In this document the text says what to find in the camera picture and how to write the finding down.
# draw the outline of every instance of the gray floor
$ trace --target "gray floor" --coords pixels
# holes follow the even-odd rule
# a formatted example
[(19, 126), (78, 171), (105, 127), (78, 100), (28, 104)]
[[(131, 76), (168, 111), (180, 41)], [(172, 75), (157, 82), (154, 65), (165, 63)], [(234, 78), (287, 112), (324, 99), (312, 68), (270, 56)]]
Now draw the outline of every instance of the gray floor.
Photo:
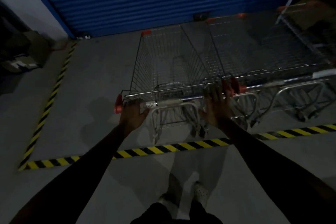
[[(185, 26), (202, 52), (199, 24)], [(129, 88), (139, 32), (82, 40), (73, 53), (54, 106), (31, 160), (84, 154), (117, 123), (117, 94)], [(8, 223), (45, 184), (66, 167), (17, 172), (25, 147), (55, 83), (66, 51), (54, 52), (43, 69), (25, 74), (13, 93), (0, 95), (0, 222)], [(273, 113), (251, 133), (336, 122), (336, 107), (307, 124)], [(335, 133), (268, 141), (267, 144), (336, 189)], [(222, 136), (212, 129), (209, 137)], [(187, 126), (166, 129), (160, 144), (190, 140)], [(149, 146), (146, 125), (131, 133), (121, 149)], [(268, 198), (234, 146), (112, 161), (78, 223), (129, 223), (167, 189), (181, 193), (174, 217), (188, 218), (191, 185), (210, 191), (207, 211), (224, 223), (288, 223)]]

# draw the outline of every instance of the striped floor tape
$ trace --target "striped floor tape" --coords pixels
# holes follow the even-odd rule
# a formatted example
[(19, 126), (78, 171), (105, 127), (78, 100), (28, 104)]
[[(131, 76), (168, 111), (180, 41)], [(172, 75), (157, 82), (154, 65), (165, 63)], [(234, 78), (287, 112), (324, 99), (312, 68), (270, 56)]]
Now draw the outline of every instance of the striped floor tape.
[[(309, 135), (323, 134), (323, 133), (329, 133), (329, 132), (335, 132), (335, 131), (336, 131), (336, 124), (326, 124), (326, 125), (320, 125), (320, 126), (315, 126), (315, 127), (295, 128), (295, 129), (288, 129), (288, 130), (283, 130), (283, 131), (260, 133), (260, 134), (255, 134), (253, 136), (259, 140), (267, 141), (267, 140), (273, 140), (273, 139), (278, 139), (278, 138), (293, 138), (293, 137), (309, 136)], [(218, 147), (218, 146), (227, 146), (230, 144), (232, 144), (232, 142), (227, 138), (217, 138), (217, 139), (203, 140), (203, 141), (197, 141), (197, 142), (151, 146), (151, 147), (144, 147), (144, 148), (138, 148), (138, 149), (118, 151), (114, 155), (113, 159), (131, 158), (131, 157), (146, 156), (146, 155), (153, 155), (153, 154), (163, 154), (163, 153), (169, 153), (169, 152), (175, 152), (175, 151), (197, 150), (197, 149), (212, 148), (212, 147)], [(27, 163), (24, 169), (31, 170), (31, 169), (40, 169), (40, 168), (48, 168), (48, 167), (66, 166), (66, 165), (76, 162), (80, 158), (81, 158), (80, 155), (76, 155), (76, 156), (64, 157), (64, 158), (30, 161)]]
[(62, 80), (64, 78), (65, 72), (66, 72), (66, 70), (68, 68), (68, 65), (70, 63), (70, 59), (72, 57), (73, 51), (75, 50), (76, 44), (77, 44), (77, 42), (73, 43), (71, 45), (71, 48), (70, 48), (70, 50), (68, 52), (68, 56), (65, 59), (64, 65), (63, 65), (62, 70), (61, 70), (61, 72), (60, 72), (60, 74), (58, 76), (56, 84), (54, 85), (54, 87), (52, 89), (52, 92), (51, 92), (51, 95), (50, 95), (50, 97), (48, 99), (46, 107), (44, 108), (43, 114), (42, 114), (42, 116), (41, 116), (41, 118), (40, 118), (40, 120), (39, 120), (39, 122), (37, 124), (37, 128), (35, 129), (35, 132), (33, 133), (33, 136), (32, 136), (32, 138), (31, 138), (31, 140), (29, 142), (27, 150), (26, 150), (26, 152), (23, 155), (23, 160), (21, 161), (21, 163), (19, 165), (19, 171), (24, 170), (27, 167), (27, 162), (28, 162), (28, 160), (29, 160), (29, 158), (30, 158), (30, 156), (31, 156), (34, 148), (35, 148), (35, 144), (37, 142), (37, 139), (40, 137), (41, 130), (42, 130), (44, 124), (45, 124), (45, 121), (46, 121), (48, 115), (49, 115), (50, 109), (53, 106), (53, 103), (55, 101), (55, 97), (57, 95), (58, 89), (59, 89), (59, 87), (61, 85), (61, 82), (62, 82)]

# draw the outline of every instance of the wire mesh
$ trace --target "wire mesh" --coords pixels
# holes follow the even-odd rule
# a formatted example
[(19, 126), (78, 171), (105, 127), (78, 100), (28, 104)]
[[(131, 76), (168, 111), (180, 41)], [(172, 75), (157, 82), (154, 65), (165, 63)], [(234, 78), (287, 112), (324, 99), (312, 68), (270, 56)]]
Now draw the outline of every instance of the wire mesh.
[(144, 100), (176, 98), (202, 92), (209, 77), (181, 26), (144, 31), (141, 35), (131, 93)]
[(326, 66), (283, 22), (264, 30), (259, 39), (249, 34), (249, 20), (236, 16), (208, 22), (212, 45), (207, 49), (211, 75), (233, 75), (248, 86), (275, 79), (311, 74)]

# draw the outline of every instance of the white label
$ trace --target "white label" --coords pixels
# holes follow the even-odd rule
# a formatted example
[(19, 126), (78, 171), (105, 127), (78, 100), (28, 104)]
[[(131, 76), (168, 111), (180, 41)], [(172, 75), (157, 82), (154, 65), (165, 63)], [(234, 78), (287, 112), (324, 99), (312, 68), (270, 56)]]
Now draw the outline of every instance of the white label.
[(148, 107), (148, 108), (151, 108), (151, 107), (157, 107), (157, 104), (156, 104), (156, 101), (154, 100), (154, 101), (148, 101), (148, 102), (146, 102), (146, 106)]

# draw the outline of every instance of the person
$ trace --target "person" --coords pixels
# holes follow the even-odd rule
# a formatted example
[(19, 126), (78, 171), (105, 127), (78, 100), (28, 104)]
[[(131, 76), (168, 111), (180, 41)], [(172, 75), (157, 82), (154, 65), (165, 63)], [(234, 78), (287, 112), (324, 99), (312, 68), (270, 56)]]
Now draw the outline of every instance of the person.
[[(230, 98), (228, 94), (225, 95), (223, 97), (220, 86), (210, 86), (204, 92), (207, 111), (200, 110), (199, 114), (209, 124), (221, 129), (232, 141), (264, 191), (289, 222), (332, 221), (336, 212), (336, 192), (300, 165), (241, 129), (230, 119)], [(119, 125), (33, 196), (11, 223), (75, 223), (123, 140), (146, 119), (149, 109), (140, 113), (140, 102), (134, 100), (126, 103)], [(190, 222), (220, 223), (219, 219), (205, 212), (206, 205), (202, 204), (202, 200), (207, 195), (200, 196), (206, 193), (204, 187), (197, 183), (195, 189)], [(172, 220), (164, 205), (157, 202), (132, 223), (178, 221)]]

